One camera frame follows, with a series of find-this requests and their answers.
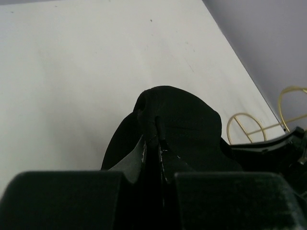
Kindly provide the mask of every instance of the gold metal frame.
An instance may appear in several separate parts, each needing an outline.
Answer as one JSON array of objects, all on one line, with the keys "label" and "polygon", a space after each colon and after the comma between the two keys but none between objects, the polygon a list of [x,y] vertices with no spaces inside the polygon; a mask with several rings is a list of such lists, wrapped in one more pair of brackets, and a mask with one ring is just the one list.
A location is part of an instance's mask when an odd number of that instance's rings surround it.
[{"label": "gold metal frame", "polygon": [[[307,88],[302,88],[302,87],[298,87],[298,86],[289,86],[289,87],[283,89],[281,91],[279,97],[278,97],[278,112],[279,112],[280,118],[282,120],[280,123],[277,123],[277,124],[274,124],[274,125],[271,125],[271,126],[268,126],[268,127],[263,127],[259,120],[257,120],[254,116],[252,116],[252,115],[250,115],[248,113],[238,113],[238,114],[233,115],[228,120],[227,129],[226,129],[226,131],[227,131],[227,138],[228,138],[229,144],[232,144],[232,141],[231,141],[231,138],[230,138],[230,130],[229,129],[230,129],[230,124],[231,124],[231,122],[233,120],[235,120],[238,123],[238,125],[240,126],[240,128],[242,129],[242,131],[244,132],[244,134],[247,136],[247,138],[249,139],[249,141],[251,143],[253,143],[253,140],[250,137],[250,135],[252,135],[254,133],[258,133],[258,132],[262,132],[263,139],[264,139],[264,141],[266,141],[267,137],[266,137],[265,130],[267,130],[269,128],[273,128],[273,127],[277,127],[277,126],[283,126],[286,129],[287,132],[290,132],[289,127],[287,126],[287,123],[293,122],[293,121],[296,121],[296,120],[299,120],[299,119],[307,117],[307,114],[304,114],[304,115],[301,115],[301,116],[298,116],[298,117],[295,117],[295,118],[292,118],[292,119],[289,119],[289,120],[286,120],[286,121],[284,120],[283,113],[282,113],[282,105],[281,105],[282,104],[283,95],[286,94],[286,93],[295,92],[295,91],[301,91],[301,92],[307,93]],[[244,116],[250,117],[251,119],[253,119],[257,123],[257,125],[260,127],[260,129],[248,133],[245,130],[245,128],[242,126],[240,121],[238,120],[237,116],[239,116],[239,115],[244,115]]]}]

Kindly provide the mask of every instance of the dark fabric fold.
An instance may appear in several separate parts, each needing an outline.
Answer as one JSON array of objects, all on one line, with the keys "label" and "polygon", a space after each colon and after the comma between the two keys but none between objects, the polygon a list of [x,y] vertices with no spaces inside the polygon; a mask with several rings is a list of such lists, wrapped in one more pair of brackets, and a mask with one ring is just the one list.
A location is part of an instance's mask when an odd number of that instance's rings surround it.
[{"label": "dark fabric fold", "polygon": [[197,171],[240,171],[239,164],[222,153],[222,122],[219,114],[197,96],[171,86],[144,91],[133,113],[124,119],[107,148],[102,169],[125,157],[141,135],[155,148],[162,130],[171,150]]}]

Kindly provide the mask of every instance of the black plastic piece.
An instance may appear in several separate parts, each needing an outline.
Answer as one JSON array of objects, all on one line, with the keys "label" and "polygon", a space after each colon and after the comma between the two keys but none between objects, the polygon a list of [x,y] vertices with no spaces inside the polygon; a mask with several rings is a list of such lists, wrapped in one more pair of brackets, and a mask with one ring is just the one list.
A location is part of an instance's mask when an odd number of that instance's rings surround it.
[{"label": "black plastic piece", "polygon": [[1,201],[0,229],[129,229],[131,197],[121,172],[22,173]]},{"label": "black plastic piece", "polygon": [[307,131],[297,127],[282,137],[232,145],[231,150],[245,171],[280,174],[297,194],[307,198]]},{"label": "black plastic piece", "polygon": [[175,183],[180,229],[306,229],[292,189],[276,174],[180,173]]}]

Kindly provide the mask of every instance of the black object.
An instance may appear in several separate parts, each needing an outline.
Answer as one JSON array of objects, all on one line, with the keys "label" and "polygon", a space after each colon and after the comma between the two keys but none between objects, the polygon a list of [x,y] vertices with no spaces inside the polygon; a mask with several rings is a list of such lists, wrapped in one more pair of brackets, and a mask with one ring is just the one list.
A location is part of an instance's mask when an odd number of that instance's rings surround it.
[{"label": "black object", "polygon": [[306,132],[228,146],[221,129],[196,96],[147,90],[102,171],[19,175],[1,200],[0,229],[306,229]]}]

